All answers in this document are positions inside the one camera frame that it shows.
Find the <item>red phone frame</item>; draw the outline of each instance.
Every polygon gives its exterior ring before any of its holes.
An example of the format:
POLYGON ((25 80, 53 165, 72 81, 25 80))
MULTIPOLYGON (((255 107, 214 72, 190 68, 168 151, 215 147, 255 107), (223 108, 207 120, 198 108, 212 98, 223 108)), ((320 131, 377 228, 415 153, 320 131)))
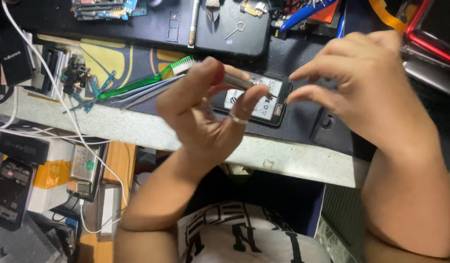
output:
POLYGON ((421 3, 415 16, 412 18, 410 24, 407 27, 407 30, 405 31, 405 38, 407 40, 409 40, 411 43, 435 54, 436 56, 442 58, 446 63, 450 64, 450 54, 449 53, 441 50, 434 43, 429 43, 429 42, 419 38, 415 34, 415 27, 418 25, 418 22, 423 17, 424 13, 428 9, 431 2, 432 2, 432 0, 424 0, 423 3, 421 3))

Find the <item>sim card tray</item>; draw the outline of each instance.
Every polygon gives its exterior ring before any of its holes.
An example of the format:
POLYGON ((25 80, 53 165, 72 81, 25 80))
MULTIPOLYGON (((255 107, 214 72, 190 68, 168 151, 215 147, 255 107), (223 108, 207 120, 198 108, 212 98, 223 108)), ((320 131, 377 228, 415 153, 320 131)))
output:
POLYGON ((178 41, 178 33, 180 31, 180 16, 179 12, 170 12, 170 24, 166 40, 170 42, 178 41))

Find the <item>white bristles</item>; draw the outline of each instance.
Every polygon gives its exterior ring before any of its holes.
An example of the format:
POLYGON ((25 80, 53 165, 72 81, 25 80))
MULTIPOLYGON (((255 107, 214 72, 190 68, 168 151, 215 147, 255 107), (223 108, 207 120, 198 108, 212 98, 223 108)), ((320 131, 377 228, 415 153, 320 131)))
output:
POLYGON ((178 75, 178 74, 180 74, 180 73, 190 69, 193 66, 194 63, 195 63, 195 61, 190 59, 190 60, 185 61, 185 62, 183 62, 183 63, 181 63, 181 64, 179 64, 177 66, 174 66, 172 68, 173 69, 173 74, 178 75))

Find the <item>green toothbrush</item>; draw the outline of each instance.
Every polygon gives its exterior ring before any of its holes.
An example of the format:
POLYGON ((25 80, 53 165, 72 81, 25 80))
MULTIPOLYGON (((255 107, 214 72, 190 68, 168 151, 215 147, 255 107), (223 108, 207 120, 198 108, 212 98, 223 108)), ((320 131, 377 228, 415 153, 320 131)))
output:
POLYGON ((161 80, 163 78, 163 76, 170 69, 173 70, 173 74, 178 75, 179 73, 190 69, 194 63, 195 63, 194 57, 187 56, 185 58, 182 58, 182 59, 176 61, 175 63, 169 64, 168 66, 166 66, 166 68, 164 68, 160 73, 158 73, 155 76, 134 82, 132 84, 129 84, 128 86, 121 87, 121 88, 115 89, 115 90, 107 92, 107 93, 100 94, 100 95, 98 95, 98 98, 99 99, 110 98, 112 96, 122 94, 124 92, 128 92, 128 91, 134 90, 136 88, 144 87, 151 83, 157 82, 157 81, 161 80))

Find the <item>speckled countertop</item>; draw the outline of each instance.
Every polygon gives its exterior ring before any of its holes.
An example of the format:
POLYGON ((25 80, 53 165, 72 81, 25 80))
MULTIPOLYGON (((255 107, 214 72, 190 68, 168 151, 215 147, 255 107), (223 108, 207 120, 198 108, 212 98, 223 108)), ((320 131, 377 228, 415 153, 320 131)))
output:
MULTIPOLYGON (((68 96, 65 102, 70 107, 68 96)), ((0 113, 11 115, 13 99, 0 105, 0 113)), ((17 117, 74 131, 62 104, 28 96, 19 88, 17 117)), ((154 115, 95 105, 89 114, 76 111, 84 134, 109 140, 174 151, 180 146, 175 132, 154 115)), ((240 146, 227 158, 229 163, 347 187, 361 187, 369 163, 318 146, 245 135, 240 146)))

